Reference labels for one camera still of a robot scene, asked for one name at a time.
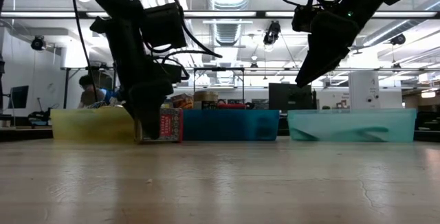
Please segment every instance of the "desk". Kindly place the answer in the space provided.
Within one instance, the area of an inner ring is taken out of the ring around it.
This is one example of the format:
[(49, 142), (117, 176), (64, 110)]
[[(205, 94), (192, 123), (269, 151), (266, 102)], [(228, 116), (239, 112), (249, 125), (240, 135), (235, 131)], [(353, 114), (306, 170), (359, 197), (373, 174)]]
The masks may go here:
[(440, 223), (440, 144), (0, 144), (2, 223)]
[(42, 126), (18, 126), (17, 128), (0, 128), (0, 142), (22, 141), (29, 139), (53, 138), (52, 128)]

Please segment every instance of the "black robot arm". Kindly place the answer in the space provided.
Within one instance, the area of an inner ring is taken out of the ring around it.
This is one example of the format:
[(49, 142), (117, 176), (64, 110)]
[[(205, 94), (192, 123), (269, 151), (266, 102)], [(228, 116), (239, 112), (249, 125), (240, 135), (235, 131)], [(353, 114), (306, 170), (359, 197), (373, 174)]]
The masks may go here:
[[(170, 60), (169, 56), (161, 58), (153, 56), (153, 52), (164, 53), (185, 47), (186, 32), (203, 49), (196, 52), (221, 56), (204, 47), (189, 33), (178, 0), (148, 9), (144, 9), (139, 0), (96, 2), (110, 19), (98, 17), (90, 29), (107, 37), (121, 83), (120, 96), (126, 101), (124, 108), (141, 122), (145, 133), (156, 139), (160, 136), (160, 106), (166, 96), (173, 93), (172, 84), (187, 80), (188, 74), (181, 65), (164, 64), (165, 60)], [(146, 53), (144, 46), (151, 54)], [(157, 59), (162, 59), (162, 63), (157, 63)]]

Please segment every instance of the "yellow bin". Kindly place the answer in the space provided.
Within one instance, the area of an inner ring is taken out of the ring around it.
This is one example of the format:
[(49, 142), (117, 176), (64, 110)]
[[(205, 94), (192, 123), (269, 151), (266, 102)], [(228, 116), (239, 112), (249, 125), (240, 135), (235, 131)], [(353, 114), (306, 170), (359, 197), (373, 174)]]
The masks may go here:
[(52, 109), (56, 141), (134, 143), (134, 121), (123, 108)]

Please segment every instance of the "computer monitor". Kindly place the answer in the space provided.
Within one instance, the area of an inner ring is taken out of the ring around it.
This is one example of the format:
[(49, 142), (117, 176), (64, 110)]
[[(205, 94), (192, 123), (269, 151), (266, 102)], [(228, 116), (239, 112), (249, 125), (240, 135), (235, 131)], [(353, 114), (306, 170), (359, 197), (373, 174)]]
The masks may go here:
[(11, 87), (9, 109), (25, 109), (28, 102), (29, 86)]
[(288, 111), (313, 108), (311, 86), (300, 88), (295, 84), (269, 83), (269, 109)]

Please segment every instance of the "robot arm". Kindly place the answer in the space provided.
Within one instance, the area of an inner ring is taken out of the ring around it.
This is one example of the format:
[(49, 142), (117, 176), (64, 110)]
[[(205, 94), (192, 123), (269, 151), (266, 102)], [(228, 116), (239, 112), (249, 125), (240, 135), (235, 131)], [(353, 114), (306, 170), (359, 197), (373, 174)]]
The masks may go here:
[(356, 36), (383, 4), (400, 0), (309, 0), (297, 5), (292, 21), (293, 30), (308, 32), (309, 51), (296, 77), (303, 87), (319, 76), (335, 69), (349, 53)]
[[(148, 9), (144, 9), (139, 0), (96, 2), (111, 18), (98, 17), (90, 29), (107, 37), (121, 83), (120, 96), (126, 101), (124, 108), (133, 119), (141, 122), (145, 133), (157, 139), (160, 136), (160, 106), (166, 96), (173, 93), (172, 84), (186, 80), (188, 74), (181, 66), (164, 64), (165, 60), (170, 60), (170, 54), (165, 58), (147, 55), (144, 46), (151, 53), (185, 47), (185, 31), (204, 49), (196, 52), (220, 55), (211, 52), (189, 33), (178, 0)], [(162, 45), (169, 46), (166, 49), (155, 49)], [(155, 63), (157, 59), (162, 59), (162, 63)]]

